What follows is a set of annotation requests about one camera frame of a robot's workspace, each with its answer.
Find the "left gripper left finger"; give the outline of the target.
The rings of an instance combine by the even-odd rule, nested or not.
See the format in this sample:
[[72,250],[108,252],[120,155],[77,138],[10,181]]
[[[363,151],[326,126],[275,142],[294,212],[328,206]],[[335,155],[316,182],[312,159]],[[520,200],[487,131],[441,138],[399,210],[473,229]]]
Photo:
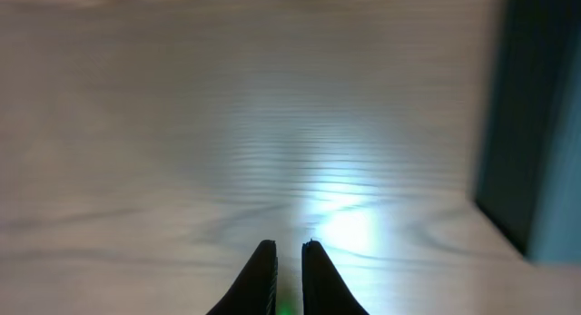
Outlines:
[[277,278],[276,242],[263,240],[208,315],[275,315]]

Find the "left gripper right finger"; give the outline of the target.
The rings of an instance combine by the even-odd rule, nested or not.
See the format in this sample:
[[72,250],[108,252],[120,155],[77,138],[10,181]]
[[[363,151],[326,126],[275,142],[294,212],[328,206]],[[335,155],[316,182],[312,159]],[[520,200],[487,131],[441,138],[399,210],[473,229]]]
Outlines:
[[302,245],[301,285],[305,315],[369,315],[351,294],[319,241]]

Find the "dark green box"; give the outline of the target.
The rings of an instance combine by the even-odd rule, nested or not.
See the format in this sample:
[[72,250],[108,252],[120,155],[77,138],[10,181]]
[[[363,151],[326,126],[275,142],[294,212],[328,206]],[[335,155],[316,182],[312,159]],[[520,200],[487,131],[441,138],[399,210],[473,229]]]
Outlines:
[[580,0],[503,0],[473,198],[524,259],[580,262]]

